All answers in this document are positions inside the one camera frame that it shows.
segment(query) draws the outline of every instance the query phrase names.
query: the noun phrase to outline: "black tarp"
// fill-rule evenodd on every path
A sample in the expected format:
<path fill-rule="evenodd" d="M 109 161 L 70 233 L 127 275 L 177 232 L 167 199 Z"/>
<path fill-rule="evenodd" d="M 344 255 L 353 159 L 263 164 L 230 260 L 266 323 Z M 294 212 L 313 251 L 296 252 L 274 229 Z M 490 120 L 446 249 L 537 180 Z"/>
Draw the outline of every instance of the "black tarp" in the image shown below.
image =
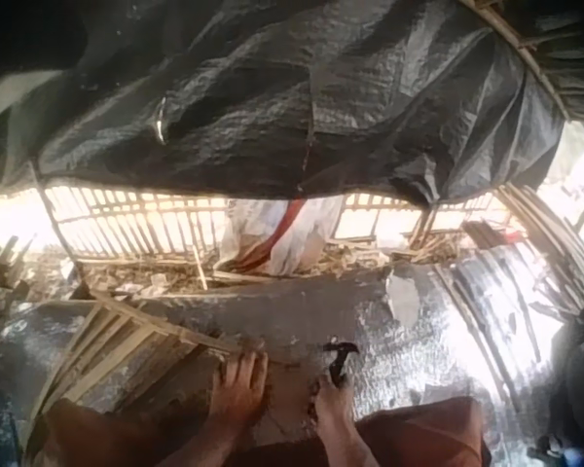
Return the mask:
<path fill-rule="evenodd" d="M 0 121 L 0 192 L 43 178 L 239 198 L 420 204 L 537 185 L 562 117 L 456 0 L 80 7 L 74 68 Z"/>

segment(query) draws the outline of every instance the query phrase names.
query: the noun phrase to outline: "torn plastic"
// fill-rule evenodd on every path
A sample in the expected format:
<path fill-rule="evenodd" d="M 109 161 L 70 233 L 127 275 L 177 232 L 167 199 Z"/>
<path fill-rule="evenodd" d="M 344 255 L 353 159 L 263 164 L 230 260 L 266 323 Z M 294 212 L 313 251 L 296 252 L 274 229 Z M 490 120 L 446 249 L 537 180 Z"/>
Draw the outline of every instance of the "torn plastic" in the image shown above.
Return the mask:
<path fill-rule="evenodd" d="M 418 204 L 537 186 L 563 119 L 454 0 L 136 0 L 81 12 L 78 65 L 0 116 L 0 193 L 42 181 Z"/>
<path fill-rule="evenodd" d="M 332 237 L 344 199 L 233 201 L 215 268 L 268 275 L 310 269 Z"/>

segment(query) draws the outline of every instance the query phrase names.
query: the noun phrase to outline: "hand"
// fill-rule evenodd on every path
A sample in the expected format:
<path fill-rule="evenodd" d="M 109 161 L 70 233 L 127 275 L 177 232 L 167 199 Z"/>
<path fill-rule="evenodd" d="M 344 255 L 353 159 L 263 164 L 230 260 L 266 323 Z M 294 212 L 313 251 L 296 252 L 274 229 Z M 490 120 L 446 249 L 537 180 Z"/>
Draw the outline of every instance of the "hand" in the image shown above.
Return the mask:
<path fill-rule="evenodd" d="M 229 357 L 214 374 L 209 419 L 243 431 L 263 407 L 269 358 L 247 350 Z"/>
<path fill-rule="evenodd" d="M 341 438 L 354 430 L 352 384 L 345 377 L 337 387 L 326 375 L 318 379 L 318 384 L 320 389 L 314 400 L 318 436 L 323 442 Z"/>

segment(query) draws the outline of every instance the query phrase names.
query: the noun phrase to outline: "brown pants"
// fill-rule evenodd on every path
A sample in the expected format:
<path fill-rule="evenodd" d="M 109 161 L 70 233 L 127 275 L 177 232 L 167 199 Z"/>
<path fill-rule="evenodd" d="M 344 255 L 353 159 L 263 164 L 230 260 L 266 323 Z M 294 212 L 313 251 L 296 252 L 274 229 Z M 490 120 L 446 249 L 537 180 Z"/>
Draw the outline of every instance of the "brown pants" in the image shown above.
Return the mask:
<path fill-rule="evenodd" d="M 68 401 L 57 402 L 46 422 L 49 436 L 36 465 L 149 467 L 172 451 L 165 430 L 154 423 L 124 421 Z M 374 413 L 357 428 L 384 467 L 483 465 L 482 415 L 471 398 Z M 226 465 L 326 467 L 328 462 L 320 441 L 313 438 L 249 449 Z"/>

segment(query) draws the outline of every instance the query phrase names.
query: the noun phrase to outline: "forearm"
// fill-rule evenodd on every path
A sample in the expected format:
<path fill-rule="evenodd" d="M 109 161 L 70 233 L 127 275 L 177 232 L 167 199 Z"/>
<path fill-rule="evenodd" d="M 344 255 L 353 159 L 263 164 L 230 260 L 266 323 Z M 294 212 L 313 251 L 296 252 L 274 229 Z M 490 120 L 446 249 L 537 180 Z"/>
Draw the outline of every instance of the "forearm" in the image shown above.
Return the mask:
<path fill-rule="evenodd" d="M 208 420 L 197 436 L 158 467 L 221 467 L 236 448 L 241 432 L 229 423 Z"/>
<path fill-rule="evenodd" d="M 331 467 L 380 467 L 354 425 L 322 439 Z"/>

